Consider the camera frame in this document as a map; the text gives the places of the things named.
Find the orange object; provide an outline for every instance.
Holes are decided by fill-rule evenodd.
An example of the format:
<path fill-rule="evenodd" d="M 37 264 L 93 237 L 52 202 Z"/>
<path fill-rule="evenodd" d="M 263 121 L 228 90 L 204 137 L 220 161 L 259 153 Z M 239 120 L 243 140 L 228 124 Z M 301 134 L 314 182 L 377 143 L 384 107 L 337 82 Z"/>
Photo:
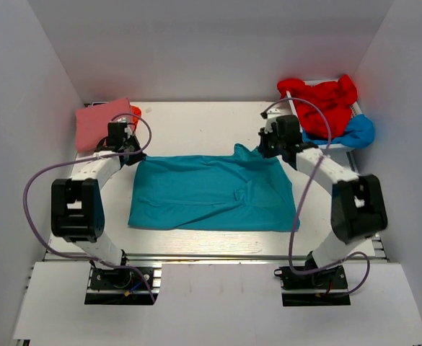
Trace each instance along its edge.
<path fill-rule="evenodd" d="M 140 108 L 138 108 L 138 107 L 136 107 L 136 106 L 131 106 L 131 109 L 132 109 L 132 113 L 133 114 L 135 114 L 135 115 L 138 115 L 139 117 L 141 117 L 141 109 Z M 134 131 L 136 130 L 136 128 L 137 128 L 137 123 L 139 122 L 139 119 L 137 119 L 136 117 L 133 117 L 133 121 L 132 121 L 132 123 L 134 123 L 135 124 L 135 128 L 133 129 Z"/>

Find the fabric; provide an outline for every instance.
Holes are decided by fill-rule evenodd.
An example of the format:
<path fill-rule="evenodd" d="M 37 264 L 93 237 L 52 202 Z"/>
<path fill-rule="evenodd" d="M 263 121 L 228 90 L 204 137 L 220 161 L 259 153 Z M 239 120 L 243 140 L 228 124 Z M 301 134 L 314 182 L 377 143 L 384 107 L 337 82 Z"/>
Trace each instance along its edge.
<path fill-rule="evenodd" d="M 131 113 L 141 117 L 141 109 L 136 106 L 131 106 Z M 132 131 L 134 131 L 135 129 L 137 129 L 137 124 L 139 123 L 139 119 L 137 119 L 136 117 L 132 117 L 132 118 L 133 118 L 132 123 L 134 124 L 134 128 Z"/>
<path fill-rule="evenodd" d="M 76 111 L 76 150 L 78 153 L 94 149 L 102 138 L 108 136 L 107 124 L 116 115 L 131 113 L 129 100 L 117 99 L 103 105 L 81 108 Z"/>
<path fill-rule="evenodd" d="M 137 168 L 128 225 L 142 229 L 289 231 L 296 208 L 277 158 L 148 156 Z"/>
<path fill-rule="evenodd" d="M 315 138 L 305 131 L 302 132 L 302 138 L 304 142 L 313 142 L 318 146 L 328 142 L 324 139 Z M 343 136 L 334 138 L 331 143 L 342 144 L 350 148 L 366 148 L 373 141 L 374 125 L 370 119 L 360 114 L 351 118 Z"/>
<path fill-rule="evenodd" d="M 322 110 L 331 128 L 333 138 L 344 134 L 352 111 L 350 106 L 356 102 L 356 87 L 347 75 L 338 81 L 326 81 L 314 86 L 306 85 L 300 79 L 286 79 L 278 82 L 281 98 L 290 92 L 293 97 L 310 101 Z M 328 138 L 325 123 L 317 111 L 310 105 L 294 101 L 299 122 L 306 132 L 318 138 Z"/>

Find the teal t-shirt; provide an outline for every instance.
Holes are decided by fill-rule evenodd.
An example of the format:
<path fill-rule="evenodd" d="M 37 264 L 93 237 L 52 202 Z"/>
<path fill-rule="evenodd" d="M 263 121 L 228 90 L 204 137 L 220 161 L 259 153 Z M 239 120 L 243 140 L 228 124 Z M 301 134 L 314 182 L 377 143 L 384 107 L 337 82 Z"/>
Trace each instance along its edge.
<path fill-rule="evenodd" d="M 277 158 L 241 144 L 231 156 L 148 156 L 128 225 L 141 229 L 289 231 L 296 208 Z"/>

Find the crumpled red shirt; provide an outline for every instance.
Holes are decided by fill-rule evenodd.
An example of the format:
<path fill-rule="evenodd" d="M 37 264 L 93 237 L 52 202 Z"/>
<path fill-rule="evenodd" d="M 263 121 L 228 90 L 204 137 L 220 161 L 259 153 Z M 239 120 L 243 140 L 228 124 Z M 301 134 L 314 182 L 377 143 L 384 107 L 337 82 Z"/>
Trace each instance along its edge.
<path fill-rule="evenodd" d="M 348 75 L 343 75 L 338 81 L 325 81 L 309 86 L 301 79 L 285 79 L 277 84 L 281 98 L 290 92 L 293 97 L 310 101 L 320 108 L 328 120 L 333 138 L 341 137 L 351 119 L 350 106 L 356 102 L 358 92 Z M 299 122 L 304 130 L 320 138 L 328 139 L 328 130 L 318 112 L 310 105 L 294 101 Z"/>

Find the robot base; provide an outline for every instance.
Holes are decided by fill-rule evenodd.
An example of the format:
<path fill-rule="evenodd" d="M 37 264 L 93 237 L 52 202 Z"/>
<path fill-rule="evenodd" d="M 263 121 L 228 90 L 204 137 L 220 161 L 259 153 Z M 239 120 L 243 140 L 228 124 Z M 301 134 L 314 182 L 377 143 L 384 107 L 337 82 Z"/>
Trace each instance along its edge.
<path fill-rule="evenodd" d="M 350 298 L 344 295 L 348 288 L 342 266 L 324 270 L 314 275 L 299 276 L 289 267 L 280 267 L 274 275 L 282 281 L 283 306 L 344 306 L 350 305 Z"/>
<path fill-rule="evenodd" d="M 153 267 L 138 267 L 153 287 Z M 139 276 L 128 269 L 93 268 L 85 305 L 152 305 L 150 295 Z"/>

